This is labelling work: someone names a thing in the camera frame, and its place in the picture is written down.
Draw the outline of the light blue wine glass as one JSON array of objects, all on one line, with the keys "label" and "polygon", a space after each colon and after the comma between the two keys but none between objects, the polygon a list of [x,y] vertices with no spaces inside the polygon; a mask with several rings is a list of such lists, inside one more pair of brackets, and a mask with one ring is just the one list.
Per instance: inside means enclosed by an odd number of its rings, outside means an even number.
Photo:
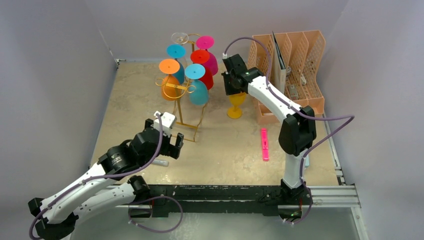
[{"label": "light blue wine glass", "polygon": [[206,85],[200,80],[206,73],[205,67],[201,64],[193,63],[185,68],[184,73],[191,80],[187,88],[190,102],[197,106],[205,105],[209,101],[209,94]]}]

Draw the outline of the yellow wine glass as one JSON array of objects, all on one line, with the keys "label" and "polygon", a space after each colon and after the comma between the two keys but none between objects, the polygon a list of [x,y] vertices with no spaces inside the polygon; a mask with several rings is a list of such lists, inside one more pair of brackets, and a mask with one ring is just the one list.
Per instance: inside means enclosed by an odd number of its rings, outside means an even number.
[{"label": "yellow wine glass", "polygon": [[244,92],[229,95],[229,101],[231,103],[231,107],[227,110],[227,115],[231,119],[238,119],[242,116],[243,112],[240,106],[246,99],[247,94]]}]

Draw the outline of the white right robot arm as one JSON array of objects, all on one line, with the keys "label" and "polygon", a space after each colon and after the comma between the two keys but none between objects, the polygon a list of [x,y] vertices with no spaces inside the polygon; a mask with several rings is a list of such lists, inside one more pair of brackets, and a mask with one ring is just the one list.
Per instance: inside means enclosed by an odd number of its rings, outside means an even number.
[{"label": "white right robot arm", "polygon": [[281,180],[282,200],[294,203],[305,193],[306,157],[317,137],[314,110],[301,107],[274,87],[256,67],[248,68],[239,54],[222,57],[225,93],[232,96],[246,93],[271,111],[281,124],[278,143],[285,152],[285,169]]}]

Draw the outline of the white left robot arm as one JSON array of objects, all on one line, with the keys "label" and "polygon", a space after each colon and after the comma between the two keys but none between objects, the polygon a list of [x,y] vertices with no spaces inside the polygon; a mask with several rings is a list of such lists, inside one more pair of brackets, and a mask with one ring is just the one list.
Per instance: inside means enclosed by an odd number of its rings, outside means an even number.
[{"label": "white left robot arm", "polygon": [[48,198],[28,202],[34,216],[29,227],[32,240],[64,240],[81,224],[98,213],[122,204],[153,204],[153,195],[138,172],[158,156],[177,159],[184,136],[179,133],[171,144],[176,117],[156,112],[145,121],[144,130],[133,139],[113,146],[86,173]]}]

